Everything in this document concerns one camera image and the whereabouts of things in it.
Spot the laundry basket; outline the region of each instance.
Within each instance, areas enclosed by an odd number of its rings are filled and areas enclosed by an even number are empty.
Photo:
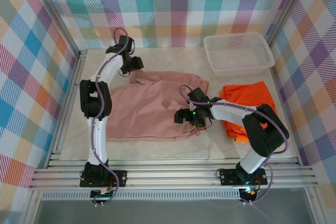
[[[217,77],[255,74],[273,67],[274,56],[259,33],[208,36],[205,52]]]

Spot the plaid wallpaper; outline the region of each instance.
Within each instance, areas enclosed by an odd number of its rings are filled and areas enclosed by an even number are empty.
[[[336,217],[336,0],[299,0],[273,47],[296,144]]]
[[[261,32],[275,0],[54,0],[80,48],[111,45],[125,27],[137,47],[203,46],[209,35]]]
[[[0,0],[0,223],[17,223],[74,55],[41,0]]]
[[[266,40],[269,38],[269,36],[271,35],[271,33],[273,32],[273,29],[274,29],[274,26],[275,24],[280,20],[281,16],[282,16],[282,12],[284,11],[286,5],[288,4],[289,0],[282,0],[281,1],[281,4],[279,5],[278,9],[277,9],[277,12],[272,20],[272,23],[270,24],[267,32],[266,32],[266,35],[265,35],[265,38]]]

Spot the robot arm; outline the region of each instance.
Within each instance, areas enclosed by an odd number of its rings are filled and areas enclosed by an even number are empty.
[[[106,123],[112,110],[109,84],[119,69],[125,74],[143,68],[141,58],[130,57],[132,43],[132,38],[129,38],[127,42],[126,36],[120,36],[119,43],[107,49],[106,57],[97,72],[89,80],[81,80],[80,82],[80,107],[87,118],[90,138],[89,158],[81,173],[81,187],[101,187],[111,184],[111,174],[102,166],[96,155],[108,167]],[[102,93],[102,100],[97,94],[97,85]]]
[[[259,107],[247,106],[246,110],[242,110],[239,108],[240,105],[227,102],[221,98],[212,98],[210,100],[200,88],[191,91],[188,97],[191,102],[196,103],[190,106],[192,109],[177,111],[174,118],[175,123],[183,123],[185,119],[194,125],[205,126],[205,119],[209,118],[236,123],[245,128],[251,149],[236,166],[236,176],[241,184],[252,181],[260,166],[285,141],[281,133],[270,122],[254,111],[259,111],[269,117],[284,132],[286,138],[288,139],[289,137],[287,129],[273,109],[267,104]]]

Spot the purple cable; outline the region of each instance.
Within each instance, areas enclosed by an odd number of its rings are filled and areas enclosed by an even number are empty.
[[[267,187],[267,189],[266,189],[266,192],[259,198],[259,199],[256,199],[256,200],[254,200],[253,201],[253,203],[255,203],[255,202],[258,202],[258,201],[261,201],[265,196],[266,196],[266,194],[268,193],[268,191],[271,189],[271,186],[272,186],[272,184],[273,184],[273,169],[272,169],[272,167],[270,166],[270,165],[264,165],[264,166],[268,166],[269,167],[269,170],[270,170],[270,172],[271,172],[271,181],[269,182],[269,184],[268,184],[268,187]]]
[[[94,129],[95,129],[95,120],[100,117],[103,113],[103,110],[104,110],[104,106],[105,106],[105,101],[104,101],[104,96],[99,88],[99,85],[98,85],[98,81],[99,81],[99,78],[100,78],[100,74],[101,72],[103,71],[103,69],[106,67],[106,65],[111,62],[111,60],[113,60],[115,57],[117,57],[121,52],[123,52],[127,45],[128,45],[128,41],[129,41],[129,36],[128,36],[128,33],[126,32],[125,29],[121,28],[121,27],[117,27],[114,32],[113,32],[113,40],[114,42],[117,44],[117,40],[116,40],[116,31],[117,30],[122,30],[125,34],[126,34],[126,43],[125,45],[118,51],[115,53],[115,55],[113,55],[111,58],[109,58],[107,61],[104,62],[104,64],[101,66],[101,68],[99,69],[98,73],[97,73],[97,76],[96,76],[96,80],[95,80],[95,84],[96,84],[96,89],[97,89],[97,93],[99,95],[99,98],[100,98],[100,101],[101,101],[101,108],[100,108],[100,111],[99,113],[92,119],[92,123],[91,123],[91,148],[92,148],[92,151],[93,151],[93,154],[94,156],[96,157],[96,159],[98,160],[98,162],[106,169],[108,170],[115,178],[116,178],[116,181],[117,181],[117,186],[116,186],[116,189],[114,190],[114,193],[112,194],[111,198],[109,200],[107,200],[105,202],[105,205],[108,204],[109,202],[111,202],[112,198],[116,195],[117,191],[118,191],[118,188],[119,188],[119,178],[118,176],[115,174],[114,171],[112,171],[107,165],[104,164],[104,162],[100,159],[100,157],[97,155],[97,152],[96,152],[96,149],[94,147],[94,141],[93,141],[93,137],[94,137]],[[93,198],[93,202],[96,204],[97,206],[97,202],[96,202],[96,197]]]

